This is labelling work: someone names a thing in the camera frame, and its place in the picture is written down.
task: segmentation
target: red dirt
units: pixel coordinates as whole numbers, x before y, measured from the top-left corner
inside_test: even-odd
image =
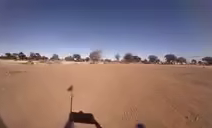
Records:
[[[0,65],[8,128],[63,128],[74,111],[104,128],[212,128],[212,68],[160,65]]]

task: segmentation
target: tree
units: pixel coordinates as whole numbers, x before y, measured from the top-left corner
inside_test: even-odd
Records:
[[[199,64],[199,65],[202,65],[203,63],[202,63],[202,61],[199,61],[198,64]]]
[[[140,62],[141,58],[139,56],[133,56],[133,62]]]
[[[5,53],[6,59],[12,59],[12,54],[11,53]]]
[[[31,60],[41,60],[43,58],[42,58],[40,53],[31,52],[29,59],[31,59]]]
[[[48,57],[46,57],[46,56],[41,56],[41,59],[42,59],[42,60],[48,60]]]
[[[204,57],[202,58],[203,61],[205,61],[207,64],[212,65],[212,57]]]
[[[35,53],[35,59],[36,59],[36,60],[40,60],[40,59],[41,59],[40,53]]]
[[[197,64],[197,61],[195,59],[192,59],[191,63],[192,64]]]
[[[20,60],[26,60],[27,59],[27,56],[23,52],[20,52],[18,54],[18,57],[19,57]]]
[[[144,59],[144,60],[142,61],[142,63],[144,63],[144,64],[148,64],[147,59]]]
[[[85,61],[86,61],[86,62],[90,61],[90,58],[89,58],[89,57],[86,57],[86,58],[85,58]]]
[[[73,54],[73,59],[74,59],[75,61],[80,61],[80,59],[81,59],[80,54]]]
[[[67,56],[67,57],[65,57],[65,60],[66,60],[66,61],[74,61],[74,59],[73,59],[72,56]]]
[[[133,61],[133,55],[132,53],[126,53],[123,57],[125,62],[132,62]]]
[[[115,55],[115,59],[116,59],[117,61],[120,61],[120,57],[121,57],[121,56],[120,56],[119,54],[116,54],[116,55]]]
[[[167,54],[164,57],[168,63],[172,63],[177,60],[177,57],[174,54]]]
[[[149,62],[156,63],[158,61],[158,57],[155,55],[149,55],[148,56]]]
[[[53,54],[50,60],[59,60],[59,55]]]
[[[29,59],[35,60],[36,59],[36,54],[34,52],[30,52]]]
[[[187,63],[187,60],[184,57],[178,57],[177,62],[180,64]]]
[[[101,50],[95,50],[90,53],[89,57],[93,62],[97,62],[101,60],[101,54]]]

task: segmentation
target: dark object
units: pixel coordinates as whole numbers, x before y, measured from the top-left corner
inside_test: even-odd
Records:
[[[83,124],[94,124],[96,128],[101,128],[100,124],[95,120],[93,114],[91,113],[83,113],[80,112],[73,112],[73,85],[71,85],[67,91],[70,93],[70,114],[69,120],[66,123],[65,128],[74,128],[74,123],[83,123]]]
[[[146,128],[144,124],[137,124],[136,128]]]
[[[94,124],[96,128],[102,128],[100,124],[95,120],[93,114],[80,112],[71,112],[69,114],[69,120],[66,123],[65,128],[73,128],[74,123],[82,124]]]
[[[73,85],[71,85],[71,86],[67,89],[67,91],[73,91]]]

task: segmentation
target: sky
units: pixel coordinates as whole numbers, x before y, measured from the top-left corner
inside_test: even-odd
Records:
[[[0,0],[0,54],[212,56],[212,0]]]

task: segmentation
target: dirt ground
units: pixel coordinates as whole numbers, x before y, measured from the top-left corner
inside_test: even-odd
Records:
[[[70,110],[103,128],[212,128],[212,67],[138,64],[0,64],[0,121],[63,128]]]

